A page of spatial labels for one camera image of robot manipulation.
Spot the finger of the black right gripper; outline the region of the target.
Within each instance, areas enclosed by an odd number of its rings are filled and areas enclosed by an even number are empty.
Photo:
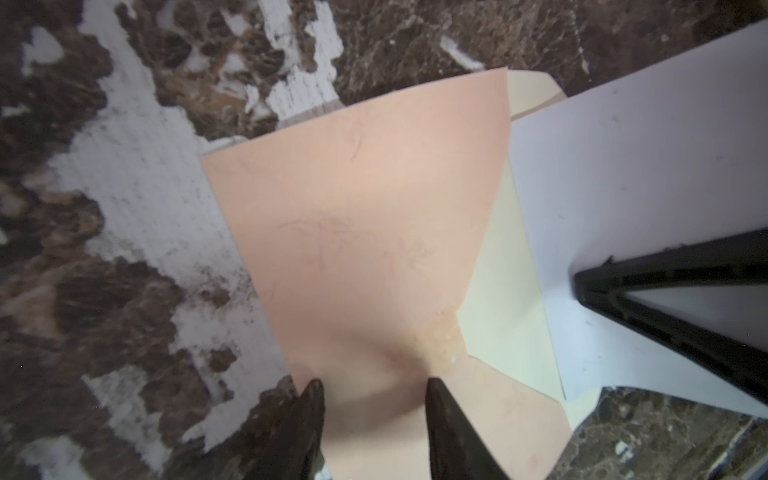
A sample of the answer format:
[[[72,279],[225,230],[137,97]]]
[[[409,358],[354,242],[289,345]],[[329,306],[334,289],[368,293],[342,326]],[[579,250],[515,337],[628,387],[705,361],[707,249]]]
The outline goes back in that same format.
[[[650,305],[632,293],[691,287],[765,287],[765,229],[682,245],[599,267],[573,277],[578,302],[703,367],[765,404],[767,351],[697,325],[674,308]]]

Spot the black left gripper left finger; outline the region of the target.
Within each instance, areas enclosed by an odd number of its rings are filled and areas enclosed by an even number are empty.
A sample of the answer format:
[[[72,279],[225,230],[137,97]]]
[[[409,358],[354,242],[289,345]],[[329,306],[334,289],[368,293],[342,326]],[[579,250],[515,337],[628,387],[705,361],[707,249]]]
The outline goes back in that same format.
[[[311,380],[244,479],[314,479],[325,419],[325,390]]]

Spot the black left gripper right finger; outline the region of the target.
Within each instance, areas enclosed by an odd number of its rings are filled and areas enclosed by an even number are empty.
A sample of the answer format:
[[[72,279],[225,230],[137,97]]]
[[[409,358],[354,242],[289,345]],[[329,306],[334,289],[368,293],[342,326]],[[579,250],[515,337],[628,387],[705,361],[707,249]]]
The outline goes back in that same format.
[[[509,480],[438,377],[427,381],[425,412],[432,480]]]

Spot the white letter paper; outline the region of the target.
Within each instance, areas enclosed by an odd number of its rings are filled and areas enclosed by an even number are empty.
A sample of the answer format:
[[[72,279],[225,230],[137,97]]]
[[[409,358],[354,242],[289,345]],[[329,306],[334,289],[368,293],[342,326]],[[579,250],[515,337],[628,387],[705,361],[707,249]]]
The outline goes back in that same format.
[[[581,306],[572,278],[767,224],[767,25],[515,120],[509,162],[565,396],[633,387],[767,408]]]

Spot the peach pink envelope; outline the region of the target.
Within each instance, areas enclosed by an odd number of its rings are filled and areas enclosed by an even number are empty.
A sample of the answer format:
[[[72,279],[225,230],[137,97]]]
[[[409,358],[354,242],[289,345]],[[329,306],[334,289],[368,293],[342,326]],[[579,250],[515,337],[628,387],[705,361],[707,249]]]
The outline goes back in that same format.
[[[204,158],[296,388],[324,384],[333,478],[429,477],[431,377],[514,479],[547,477],[594,409],[564,397],[507,155],[564,97],[490,70]]]

